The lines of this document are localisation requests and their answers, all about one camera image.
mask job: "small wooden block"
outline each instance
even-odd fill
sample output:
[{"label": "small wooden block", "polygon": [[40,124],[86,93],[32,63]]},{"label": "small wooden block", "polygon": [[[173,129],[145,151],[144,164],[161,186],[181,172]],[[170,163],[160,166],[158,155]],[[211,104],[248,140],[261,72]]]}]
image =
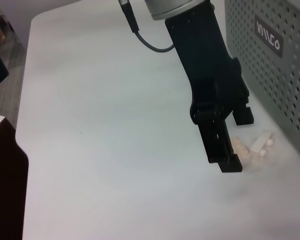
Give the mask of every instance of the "small wooden block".
[{"label": "small wooden block", "polygon": [[267,146],[268,148],[271,148],[271,147],[273,147],[274,145],[275,145],[275,140],[274,140],[274,139],[269,138],[268,141],[266,141],[266,146]]},{"label": "small wooden block", "polygon": [[272,132],[268,130],[263,130],[257,140],[254,142],[252,147],[250,148],[250,155],[253,159],[259,160],[260,151],[266,145],[268,139],[271,138]]},{"label": "small wooden block", "polygon": [[233,152],[238,155],[240,162],[243,167],[246,167],[251,160],[251,155],[246,149],[245,145],[240,141],[238,137],[233,137],[230,139]]}]

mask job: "cable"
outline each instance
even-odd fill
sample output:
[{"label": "cable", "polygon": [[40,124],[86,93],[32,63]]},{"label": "cable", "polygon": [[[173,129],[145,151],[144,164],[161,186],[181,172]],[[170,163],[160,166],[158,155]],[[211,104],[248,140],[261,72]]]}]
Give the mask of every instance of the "cable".
[{"label": "cable", "polygon": [[149,48],[152,51],[155,51],[157,53],[166,53],[166,52],[169,52],[170,50],[174,49],[175,46],[173,44],[168,48],[159,49],[159,48],[152,46],[146,40],[144,40],[143,37],[139,33],[138,23],[135,18],[135,14],[134,14],[134,11],[132,10],[129,0],[119,0],[119,3],[121,6],[121,9],[125,15],[125,18],[129,23],[129,26],[130,26],[132,32],[136,35],[136,37],[140,40],[140,42],[142,42],[147,48]]},{"label": "cable", "polygon": [[173,45],[173,44],[168,48],[163,48],[163,49],[156,48],[156,47],[152,46],[151,44],[149,44],[146,40],[144,40],[144,38],[140,35],[139,32],[135,32],[134,34],[140,40],[140,42],[142,42],[148,49],[151,49],[152,51],[155,51],[157,53],[167,53],[175,48],[175,45]]}]

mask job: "floor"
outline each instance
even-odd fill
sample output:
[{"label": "floor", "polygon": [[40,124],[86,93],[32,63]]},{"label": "floor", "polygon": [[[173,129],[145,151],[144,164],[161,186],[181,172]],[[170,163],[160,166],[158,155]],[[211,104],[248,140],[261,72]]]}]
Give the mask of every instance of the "floor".
[{"label": "floor", "polygon": [[6,41],[0,45],[0,57],[9,76],[0,83],[0,115],[17,127],[22,82],[26,63],[26,51],[14,32],[7,30]]}]

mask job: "gray perforated panel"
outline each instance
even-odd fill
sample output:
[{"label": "gray perforated panel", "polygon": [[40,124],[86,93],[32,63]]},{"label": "gray perforated panel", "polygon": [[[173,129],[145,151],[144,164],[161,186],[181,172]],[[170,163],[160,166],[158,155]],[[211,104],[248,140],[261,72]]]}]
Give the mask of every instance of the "gray perforated panel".
[{"label": "gray perforated panel", "polygon": [[[225,12],[247,85],[300,150],[300,11],[285,0],[225,0]],[[282,58],[257,37],[255,15],[283,37]]]}]

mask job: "logo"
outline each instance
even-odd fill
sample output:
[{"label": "logo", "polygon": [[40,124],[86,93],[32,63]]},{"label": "logo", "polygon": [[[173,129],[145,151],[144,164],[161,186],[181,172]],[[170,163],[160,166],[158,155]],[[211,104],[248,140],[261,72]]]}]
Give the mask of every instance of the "logo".
[{"label": "logo", "polygon": [[257,15],[254,16],[254,33],[280,58],[283,55],[284,38]]}]

